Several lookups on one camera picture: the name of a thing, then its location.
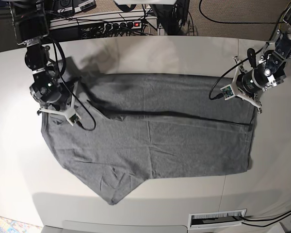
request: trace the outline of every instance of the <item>white table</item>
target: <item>white table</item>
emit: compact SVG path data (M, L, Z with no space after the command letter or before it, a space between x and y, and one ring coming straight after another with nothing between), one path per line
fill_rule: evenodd
M231 38L135 36L62 46L66 57L92 75L220 76L234 65L234 55L243 59L247 48L259 49L263 44ZM109 206L61 168L46 146L41 117L36 115L38 104L29 92L33 78L24 63L25 53L25 49L0 53L0 216L56 227L62 227L64 220L186 226L190 213L248 209L248 215L271 216L291 209L291 62L285 82L262 96L263 114L258 116L248 172L149 180ZM266 230L241 226L206 232L251 231Z

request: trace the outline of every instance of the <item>gray carpet floor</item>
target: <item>gray carpet floor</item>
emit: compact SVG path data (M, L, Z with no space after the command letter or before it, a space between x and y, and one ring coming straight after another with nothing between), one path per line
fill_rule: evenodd
M232 37L252 40L268 40L273 25L219 24L204 18L198 10L200 0L190 1L195 32L198 36ZM202 11L217 21L276 22L290 0L203 0ZM112 0L96 0L97 7L88 13L117 11ZM182 28L185 35L193 35L192 23ZM0 20L0 52L18 48L12 22Z

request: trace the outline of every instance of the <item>black wire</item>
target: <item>black wire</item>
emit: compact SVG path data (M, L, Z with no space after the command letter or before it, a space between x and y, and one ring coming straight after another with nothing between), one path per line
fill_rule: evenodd
M239 222L239 219L237 219L235 216L232 216L233 219L235 219L234 222Z
M214 85L212 86L212 88L210 89L210 92L208 94L208 98L210 100L216 100L222 97L221 93L216 95L215 97L211 97L211 94L214 90L214 88L216 87L216 85L220 82L220 80L222 78L224 78L229 72L231 72L233 69L235 69L237 66L240 66L242 63L246 62L248 60L248 58L242 60L241 62L237 63L235 66L233 66L231 69L229 69L227 72L225 72L220 78L217 79L217 81L214 83Z
M217 20L214 20L214 19L211 19L209 17L207 17L203 12L202 12L202 2L203 0L200 0L199 2L199 12L201 13L201 15L203 17L205 17L206 19L210 20L211 22L214 22L214 23L223 23L223 24L278 24L277 22L221 22L221 21L217 21Z
M290 215L291 215L291 213L288 214L287 216L284 216L284 217L282 217L282 218L280 218L280 219L278 219L278 220L276 220L276 221L274 221L274 222L271 222L271 223L269 223L269 224L266 224L266 225L254 225L254 224L248 224L248 223L245 223L245 222L243 222L242 224L243 224L243 225L246 225L246 226L250 226L250 227L261 227L261 228L263 228L263 227L271 226L271 225L273 225L274 223L280 222L281 220L284 220L285 218L289 217Z
M182 19L181 19L182 22L185 22L187 20L187 18L184 18L184 15L185 15L185 10L184 10L184 7L182 7Z
M178 4L178 6L181 7L181 8L182 8L182 11L184 12L184 7L183 7L181 4ZM179 30L177 31L176 35L179 35L179 32L181 31L182 26L183 26L183 22L184 22L184 20L183 20L183 18L182 18L182 19L181 19L181 25L180 25L180 28L179 28Z
M152 12L152 9L149 9L149 10L147 11L147 13L146 13L145 16L149 15L151 12ZM132 22L135 22L135 21L141 20L143 17L144 17L144 16L141 16L140 18L135 19L135 20L133 20Z
M273 218L266 218L266 219L247 219L245 217L242 217L242 216L238 216L239 218L241 218L242 220L245 220L245 221L248 221L248 222L265 222L265 221L273 221L273 220L276 220L276 219L279 219L287 214L291 213L291 210L290 211L287 211L285 213L283 213L282 215L279 215L277 217L273 217Z
M126 23L128 23L127 22L127 20L120 14L120 13L118 13L121 17L122 17L122 19L124 19L124 21L126 22Z
M146 24L141 24L141 32L144 32L146 29Z
M58 15L58 14L54 14L54 13L48 13L48 14L51 14L51 15L55 15L57 17L60 17L60 18L65 18L67 20L72 20L72 21L76 21L76 20L80 20L80 21L85 21L85 22L105 22L105 23L110 23L110 24L115 24L113 22L109 22L109 21L105 21L105 20L102 20L102 19L82 19L82 18L71 18L71 17L65 17L65 16L61 16L61 15ZM140 34L143 34L143 35L152 35L152 34L149 34L149 33L142 33L142 32L139 32L139 31L135 31L133 29L130 29L130 28L127 28L127 27L123 27L121 25L119 25L119 27L121 28L125 28L127 30L130 30L132 32L135 32L135 33L140 33Z
M141 4L141 6L142 6L142 9L143 9L143 11L144 11L144 20L146 19L146 10L145 10L145 8L144 8L144 5L143 4Z
M84 104L79 100L79 98L69 89L69 87L67 86L65 80L63 79L62 77L62 73L65 72L65 68L66 66L64 67L64 64L66 65L66 58L65 58L65 54L64 54L64 51L63 51L63 48L61 47L61 45L58 43L58 41L52 39L53 41L53 47L54 47L54 53L55 53L55 61L56 61L56 65L57 65L57 68L59 69L58 67L58 57L57 57L57 51L56 51L56 47L58 48L58 51L60 53L60 56L62 57L62 61L63 61L63 67L62 69L60 70L59 72L59 77L61 78L65 88L69 91L69 93L80 103L80 105L85 109L85 111L88 113L88 115L91 117L91 119L93 120L93 123L94 123L94 127L92 129L86 129L83 127L83 125L81 124L81 122L77 122L77 125L80 126L82 129L86 130L86 131L93 131L95 130L96 128L96 120L95 118L93 117L93 115L89 112L89 110L84 106Z
M188 11L189 15L190 15L190 18L191 18L191 21L192 21L192 27L193 27L193 36L195 36L195 31L194 31L194 22L193 22L193 18L192 18L192 15L191 13Z

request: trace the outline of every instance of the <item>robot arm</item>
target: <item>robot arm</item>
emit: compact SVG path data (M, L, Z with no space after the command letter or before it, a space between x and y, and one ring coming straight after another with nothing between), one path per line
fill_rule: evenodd
M27 47L25 63L32 70L34 83L30 86L30 92L40 104L37 113L63 115L71 125L77 123L81 119L74 110L77 82L64 82L61 79L66 68L63 51L59 43L50 38L50 42L57 45L62 55L62 68L59 71L58 62L49 57L50 47L42 46L41 40L49 35L44 2L10 2L10 7L17 43ZM71 103L70 108L66 106L68 102Z
M254 58L248 57L253 66L251 71L239 74L239 69L236 70L232 83L221 88L226 100L239 97L253 104L261 113L261 103L257 100L258 92L261 90L265 92L284 82L286 78L284 67L291 59L291 6L283 19L289 30L284 33L277 30L275 49L266 51L271 44L267 42L262 50L264 55L260 57L258 65L255 62L255 55Z

